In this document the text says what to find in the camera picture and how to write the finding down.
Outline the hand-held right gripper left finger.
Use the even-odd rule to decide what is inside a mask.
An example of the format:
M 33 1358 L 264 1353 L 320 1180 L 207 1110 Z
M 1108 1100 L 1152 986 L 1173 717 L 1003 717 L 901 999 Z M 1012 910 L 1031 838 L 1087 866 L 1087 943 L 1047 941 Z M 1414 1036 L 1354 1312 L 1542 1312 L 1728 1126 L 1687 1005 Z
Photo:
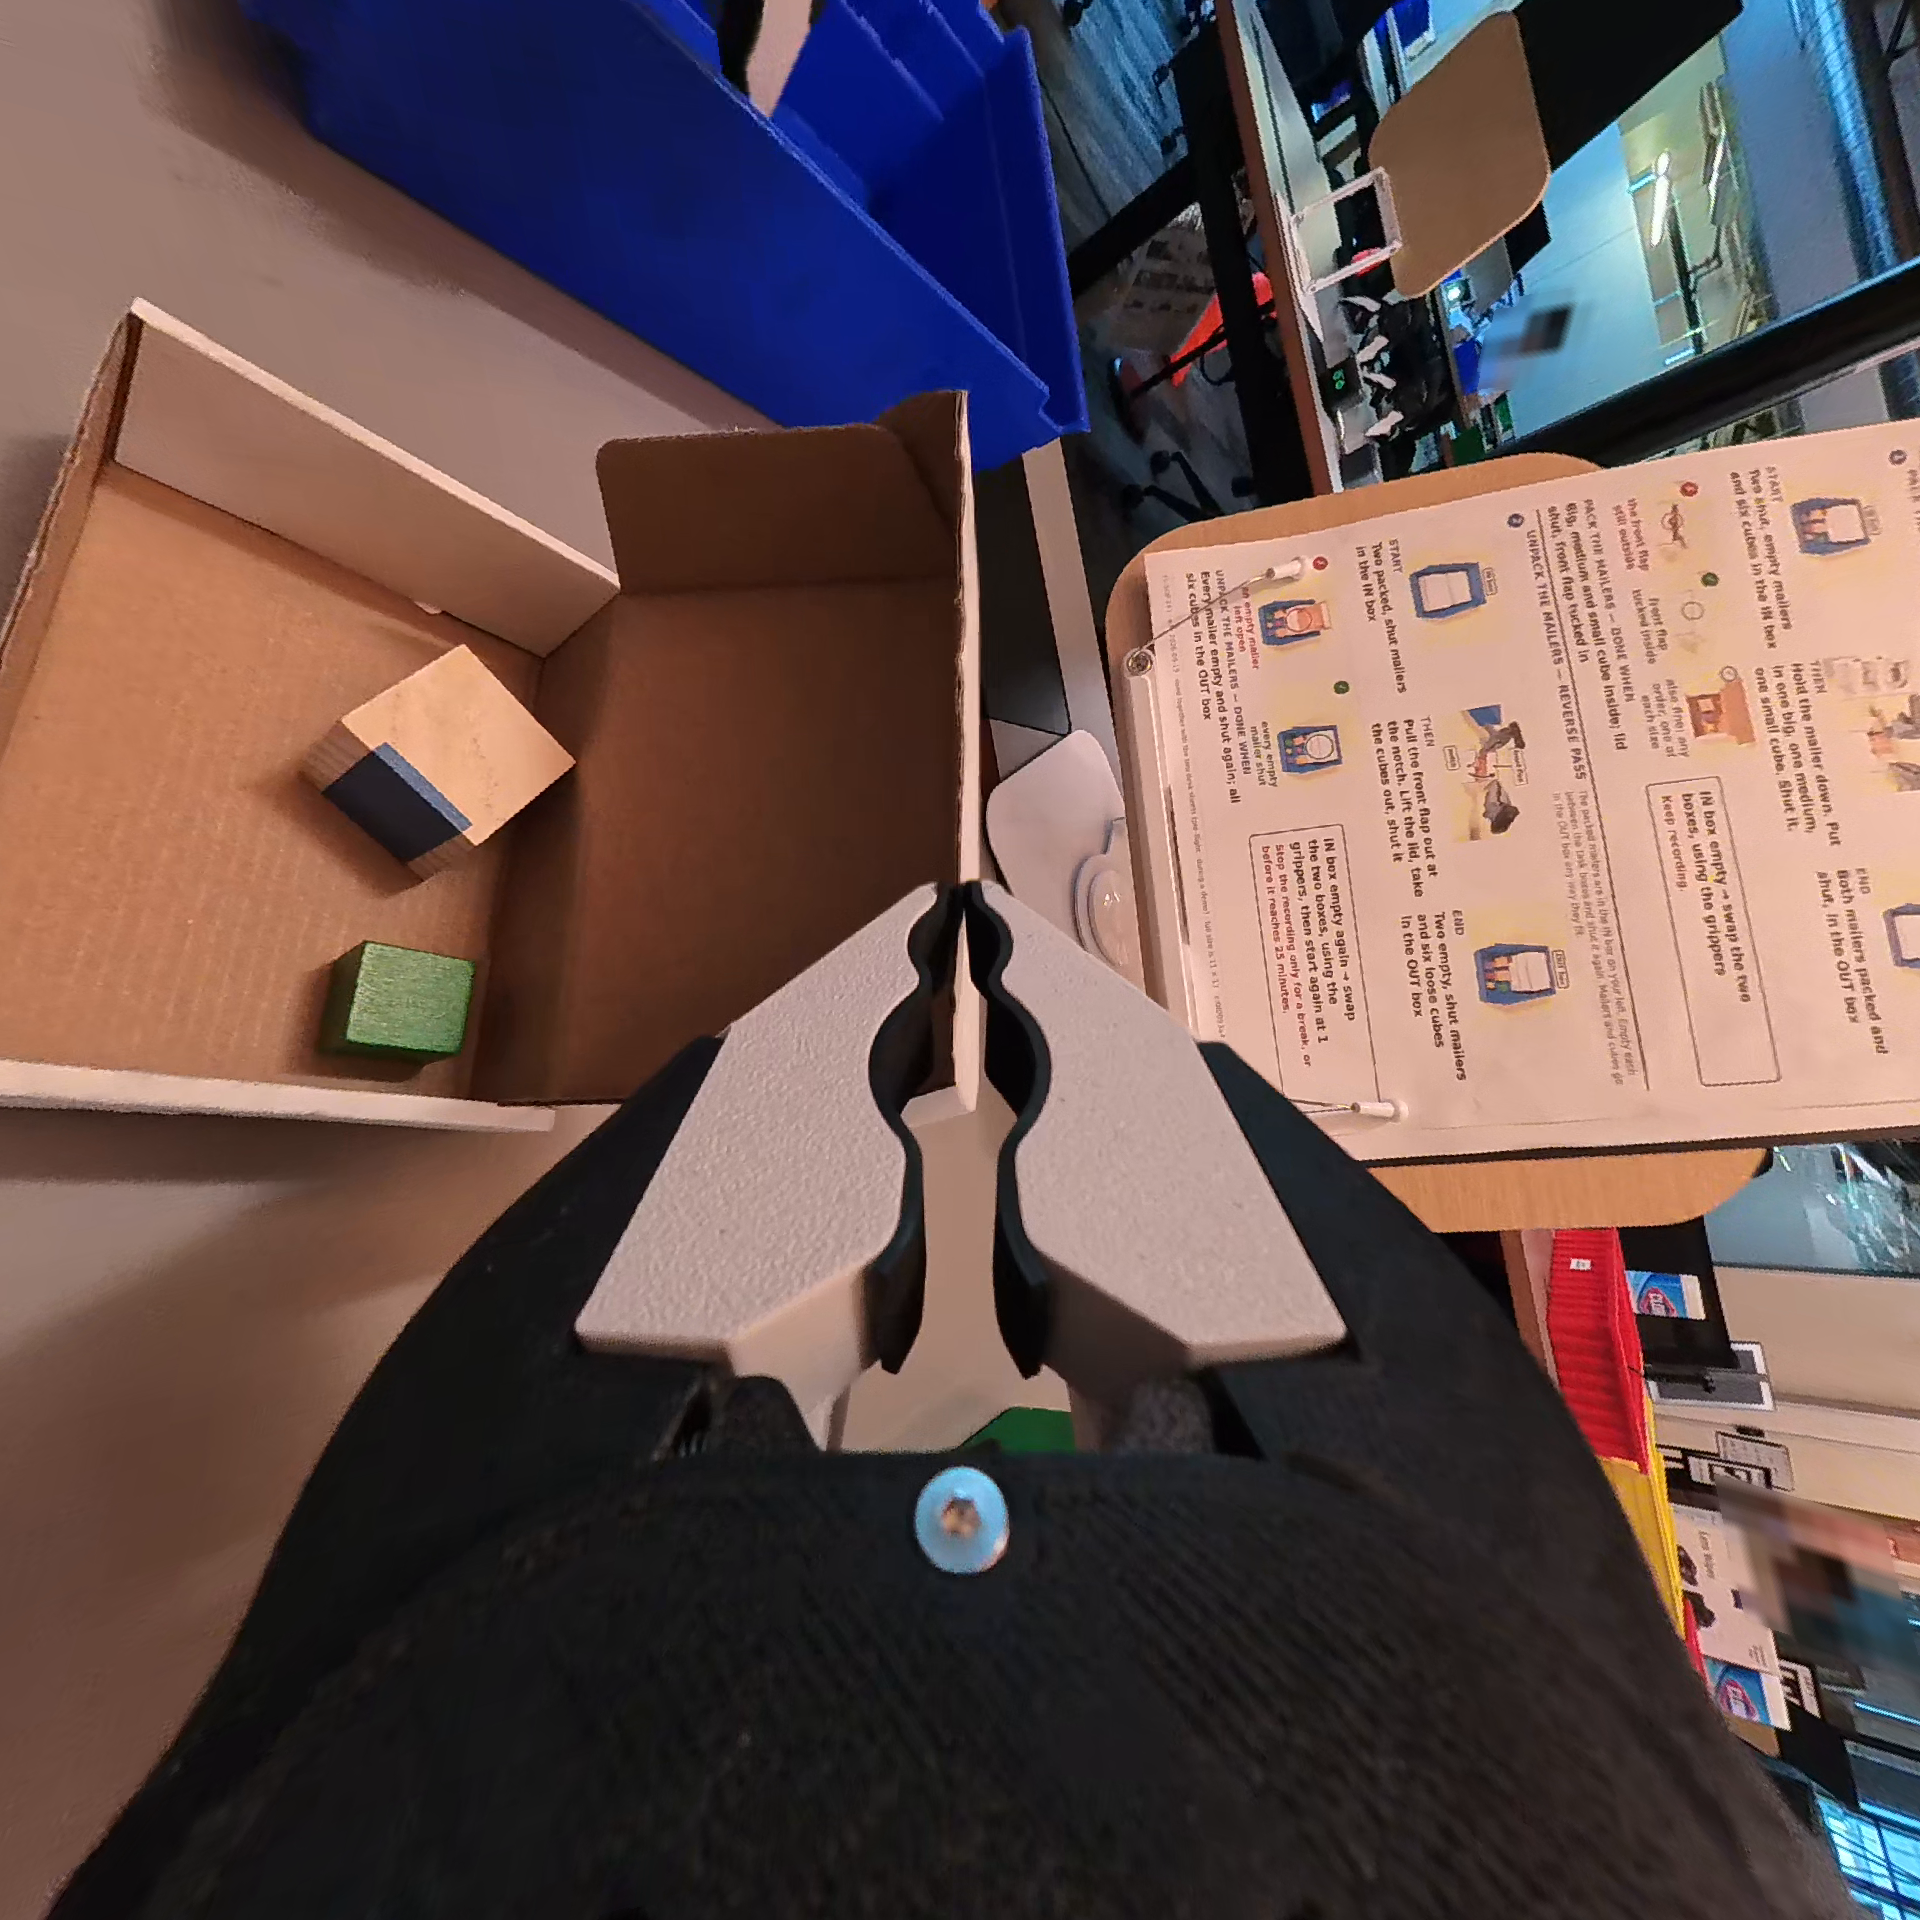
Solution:
M 575 1340 L 727 1379 L 901 1373 L 922 1323 L 943 892 L 913 885 L 727 1024 Z

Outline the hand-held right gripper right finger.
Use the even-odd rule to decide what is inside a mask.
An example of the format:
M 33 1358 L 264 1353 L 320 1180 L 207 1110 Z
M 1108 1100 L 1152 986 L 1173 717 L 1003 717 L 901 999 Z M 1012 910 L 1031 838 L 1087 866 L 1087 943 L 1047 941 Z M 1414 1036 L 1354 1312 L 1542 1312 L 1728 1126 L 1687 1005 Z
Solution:
M 996 1154 L 996 1328 L 1024 1379 L 1158 1381 L 1311 1358 L 1345 1316 L 1199 1045 L 1012 892 L 978 882 Z

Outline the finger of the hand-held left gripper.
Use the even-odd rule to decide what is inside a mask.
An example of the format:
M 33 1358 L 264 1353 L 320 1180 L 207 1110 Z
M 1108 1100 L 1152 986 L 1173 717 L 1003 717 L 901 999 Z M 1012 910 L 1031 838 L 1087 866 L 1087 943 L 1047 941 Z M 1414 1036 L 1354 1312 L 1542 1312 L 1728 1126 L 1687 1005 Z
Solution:
M 774 116 L 820 14 L 826 0 L 718 0 L 718 77 Z

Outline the blue plastic bin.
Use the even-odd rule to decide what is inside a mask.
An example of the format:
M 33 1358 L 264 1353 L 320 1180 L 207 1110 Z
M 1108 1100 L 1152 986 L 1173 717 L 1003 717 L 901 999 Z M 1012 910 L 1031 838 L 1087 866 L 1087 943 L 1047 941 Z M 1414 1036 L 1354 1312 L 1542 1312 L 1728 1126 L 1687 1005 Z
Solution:
M 827 0 L 764 116 L 718 8 L 245 7 L 323 146 L 774 424 L 961 393 L 971 467 L 1087 432 L 1031 35 Z

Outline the medium green cube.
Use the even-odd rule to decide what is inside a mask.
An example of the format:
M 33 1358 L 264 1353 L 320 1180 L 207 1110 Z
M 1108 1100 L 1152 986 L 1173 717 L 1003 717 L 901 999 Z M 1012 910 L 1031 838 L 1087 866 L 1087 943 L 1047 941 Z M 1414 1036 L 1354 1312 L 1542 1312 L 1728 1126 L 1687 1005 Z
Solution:
M 439 1062 L 467 1045 L 477 964 L 427 949 L 358 943 L 323 981 L 320 1054 Z

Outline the white cardboard mailer box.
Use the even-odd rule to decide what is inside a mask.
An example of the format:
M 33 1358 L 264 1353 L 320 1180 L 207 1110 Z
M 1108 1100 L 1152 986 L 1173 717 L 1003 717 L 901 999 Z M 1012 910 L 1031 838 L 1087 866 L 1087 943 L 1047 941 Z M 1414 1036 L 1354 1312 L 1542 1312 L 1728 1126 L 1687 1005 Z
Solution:
M 542 1132 L 978 879 L 968 401 L 618 439 L 596 486 L 616 565 L 116 324 L 5 620 L 5 1110 Z M 302 767 L 454 649 L 571 773 L 416 879 Z M 320 1054 L 358 943 L 477 964 L 456 1060 Z

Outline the large wooden cube grey face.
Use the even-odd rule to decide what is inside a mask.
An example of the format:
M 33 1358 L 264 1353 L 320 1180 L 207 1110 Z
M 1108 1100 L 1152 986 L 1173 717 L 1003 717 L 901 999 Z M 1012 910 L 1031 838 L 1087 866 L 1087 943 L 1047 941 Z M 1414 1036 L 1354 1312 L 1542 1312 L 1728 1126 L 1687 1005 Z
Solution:
M 439 879 L 558 785 L 571 751 L 470 649 L 454 649 L 350 712 L 302 773 L 376 849 Z

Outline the white stand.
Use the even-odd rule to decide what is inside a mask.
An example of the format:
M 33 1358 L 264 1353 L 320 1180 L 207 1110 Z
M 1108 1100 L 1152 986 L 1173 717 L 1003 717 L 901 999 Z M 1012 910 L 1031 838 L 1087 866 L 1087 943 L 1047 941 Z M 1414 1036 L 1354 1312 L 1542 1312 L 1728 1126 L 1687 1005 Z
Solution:
M 1003 892 L 1082 951 L 1142 986 L 1124 798 L 1095 732 L 1070 727 L 984 798 Z

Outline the red storage bin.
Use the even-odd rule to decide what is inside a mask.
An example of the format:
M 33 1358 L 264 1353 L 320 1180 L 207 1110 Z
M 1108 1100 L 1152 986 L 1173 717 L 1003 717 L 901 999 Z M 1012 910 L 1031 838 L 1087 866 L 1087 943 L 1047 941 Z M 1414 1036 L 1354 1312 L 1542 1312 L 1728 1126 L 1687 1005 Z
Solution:
M 1549 1347 L 1556 1391 L 1589 1453 L 1650 1471 L 1645 1343 L 1616 1231 L 1551 1234 Z

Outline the yellow storage bin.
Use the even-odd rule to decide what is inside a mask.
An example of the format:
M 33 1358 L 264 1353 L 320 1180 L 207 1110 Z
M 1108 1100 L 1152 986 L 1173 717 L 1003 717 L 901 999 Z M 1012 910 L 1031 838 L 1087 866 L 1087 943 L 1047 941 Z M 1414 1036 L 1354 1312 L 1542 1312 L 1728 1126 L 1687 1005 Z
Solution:
M 1645 1567 L 1653 1575 L 1653 1591 L 1662 1597 L 1662 1610 L 1673 1620 L 1673 1628 L 1687 1640 L 1692 1635 L 1692 1615 L 1687 1615 L 1687 1597 L 1680 1597 L 1680 1567 L 1676 1567 L 1676 1531 L 1673 1531 L 1673 1503 L 1666 1503 L 1666 1484 L 1653 1467 L 1637 1467 L 1628 1458 L 1598 1458 L 1620 1509 L 1623 1525 L 1645 1554 Z

